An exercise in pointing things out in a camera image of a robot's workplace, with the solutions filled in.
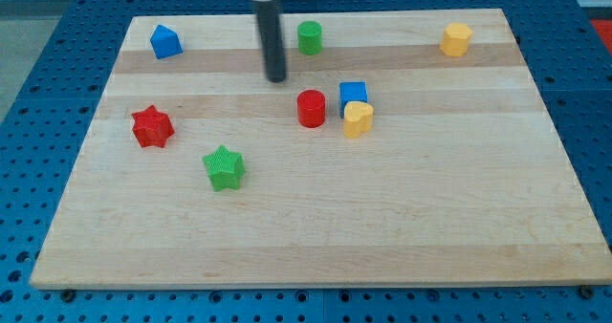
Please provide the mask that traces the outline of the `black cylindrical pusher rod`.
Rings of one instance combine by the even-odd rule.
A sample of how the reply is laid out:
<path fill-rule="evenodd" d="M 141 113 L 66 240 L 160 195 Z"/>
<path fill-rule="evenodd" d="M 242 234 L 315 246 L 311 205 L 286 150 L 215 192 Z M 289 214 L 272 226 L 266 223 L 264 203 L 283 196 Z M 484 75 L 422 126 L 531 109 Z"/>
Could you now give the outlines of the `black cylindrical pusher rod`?
<path fill-rule="evenodd" d="M 253 11 L 259 32 L 266 78 L 272 83 L 286 79 L 286 53 L 281 29 L 281 9 L 278 0 L 255 2 Z"/>

